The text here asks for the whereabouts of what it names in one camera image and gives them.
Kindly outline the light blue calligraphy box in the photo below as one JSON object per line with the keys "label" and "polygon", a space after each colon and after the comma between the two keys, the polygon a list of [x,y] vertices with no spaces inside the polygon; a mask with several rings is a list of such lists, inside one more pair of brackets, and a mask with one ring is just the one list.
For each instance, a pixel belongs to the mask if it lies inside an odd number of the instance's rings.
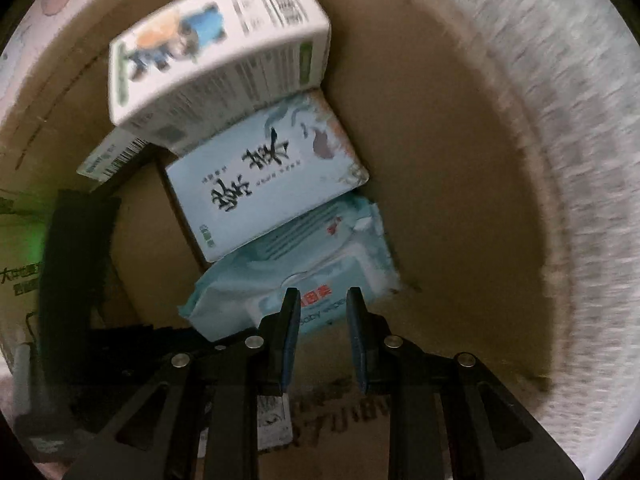
{"label": "light blue calligraphy box", "polygon": [[170,164],[166,174],[208,263],[369,179],[319,90],[248,116]]}

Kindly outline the white cartoon product box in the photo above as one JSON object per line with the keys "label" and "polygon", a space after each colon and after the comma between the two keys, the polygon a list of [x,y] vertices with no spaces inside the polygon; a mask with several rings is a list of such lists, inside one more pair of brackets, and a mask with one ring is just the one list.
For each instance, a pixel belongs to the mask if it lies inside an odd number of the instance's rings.
{"label": "white cartoon product box", "polygon": [[175,0],[111,42],[111,122],[182,155],[319,87],[330,45],[318,0]]}

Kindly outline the white shipping label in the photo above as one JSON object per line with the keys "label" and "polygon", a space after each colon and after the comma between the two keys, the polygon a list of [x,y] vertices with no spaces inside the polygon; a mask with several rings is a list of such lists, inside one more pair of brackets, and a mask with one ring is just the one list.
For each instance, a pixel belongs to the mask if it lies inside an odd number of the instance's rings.
{"label": "white shipping label", "polygon": [[76,174],[104,183],[139,155],[148,142],[130,132],[115,128],[80,164]]}

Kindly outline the baby wipes pack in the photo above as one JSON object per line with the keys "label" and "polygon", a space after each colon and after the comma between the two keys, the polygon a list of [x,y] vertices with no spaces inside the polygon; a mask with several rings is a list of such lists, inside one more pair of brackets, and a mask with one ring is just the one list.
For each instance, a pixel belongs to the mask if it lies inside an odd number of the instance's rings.
{"label": "baby wipes pack", "polygon": [[350,288],[367,302],[400,289],[378,205],[343,195],[213,264],[178,309],[210,341],[257,327],[281,310],[288,288],[300,293],[303,334],[344,318]]}

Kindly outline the pink cartoon bed sheet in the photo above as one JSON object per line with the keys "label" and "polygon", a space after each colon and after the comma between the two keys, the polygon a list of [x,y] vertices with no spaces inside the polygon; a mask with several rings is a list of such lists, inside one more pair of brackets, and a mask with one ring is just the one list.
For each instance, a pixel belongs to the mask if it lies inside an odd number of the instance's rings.
{"label": "pink cartoon bed sheet", "polygon": [[518,398],[588,479],[639,420],[639,47],[610,0],[447,0],[539,193],[548,389]]}

